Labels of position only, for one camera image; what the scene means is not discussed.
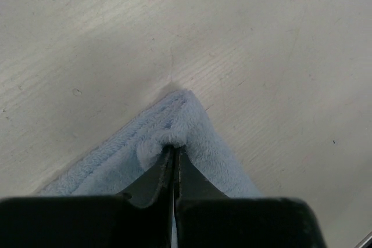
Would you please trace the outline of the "light blue towel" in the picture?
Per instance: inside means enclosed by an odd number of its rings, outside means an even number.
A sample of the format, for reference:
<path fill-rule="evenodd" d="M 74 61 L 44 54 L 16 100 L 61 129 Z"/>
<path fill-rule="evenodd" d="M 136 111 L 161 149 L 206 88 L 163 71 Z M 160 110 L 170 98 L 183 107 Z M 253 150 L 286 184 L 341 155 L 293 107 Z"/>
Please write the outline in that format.
<path fill-rule="evenodd" d="M 185 148 L 193 165 L 228 197 L 260 197 L 235 154 L 214 130 L 200 101 L 186 89 L 169 93 L 140 113 L 38 194 L 115 194 L 150 169 L 167 145 Z"/>

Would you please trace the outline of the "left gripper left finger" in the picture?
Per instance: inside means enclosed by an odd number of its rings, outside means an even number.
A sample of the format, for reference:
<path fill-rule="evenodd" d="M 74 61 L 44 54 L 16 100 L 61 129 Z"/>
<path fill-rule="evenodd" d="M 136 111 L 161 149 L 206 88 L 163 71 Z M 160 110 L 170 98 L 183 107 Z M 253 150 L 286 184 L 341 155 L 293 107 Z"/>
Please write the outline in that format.
<path fill-rule="evenodd" d="M 170 247 L 174 148 L 115 195 L 1 201 L 1 247 Z"/>

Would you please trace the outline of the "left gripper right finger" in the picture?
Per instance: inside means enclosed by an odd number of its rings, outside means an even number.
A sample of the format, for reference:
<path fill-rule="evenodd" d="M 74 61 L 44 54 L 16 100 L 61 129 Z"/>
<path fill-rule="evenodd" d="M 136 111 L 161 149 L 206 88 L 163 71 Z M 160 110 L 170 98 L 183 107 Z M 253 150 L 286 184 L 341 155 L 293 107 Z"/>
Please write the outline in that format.
<path fill-rule="evenodd" d="M 230 198 L 174 151 L 179 247 L 325 247 L 315 214 L 289 198 Z"/>

